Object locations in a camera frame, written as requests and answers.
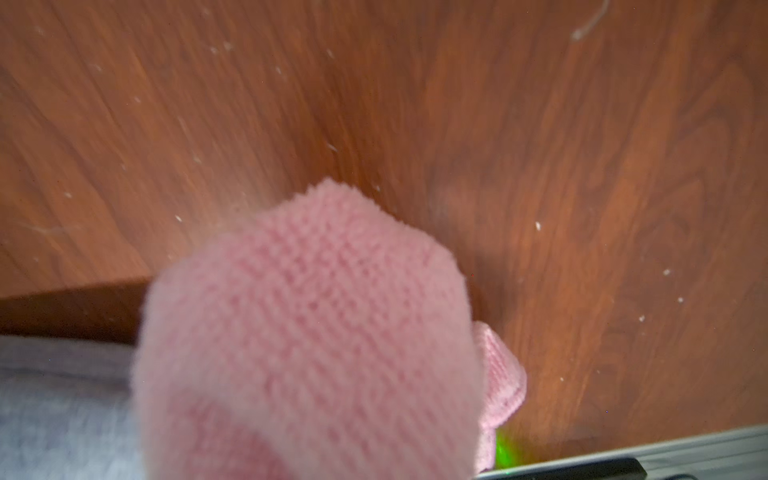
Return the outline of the lavender eyeglass case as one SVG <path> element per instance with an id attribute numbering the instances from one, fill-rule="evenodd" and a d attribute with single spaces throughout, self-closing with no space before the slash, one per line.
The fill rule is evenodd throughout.
<path id="1" fill-rule="evenodd" d="M 2 478 L 144 478 L 133 353 L 116 343 L 2 336 Z"/>

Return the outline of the pink microfiber cloth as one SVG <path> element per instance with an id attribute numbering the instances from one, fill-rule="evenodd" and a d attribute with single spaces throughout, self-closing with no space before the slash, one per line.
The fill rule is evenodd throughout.
<path id="1" fill-rule="evenodd" d="M 151 479 L 470 479 L 526 374 L 446 248 L 325 180 L 152 282 L 131 386 Z"/>

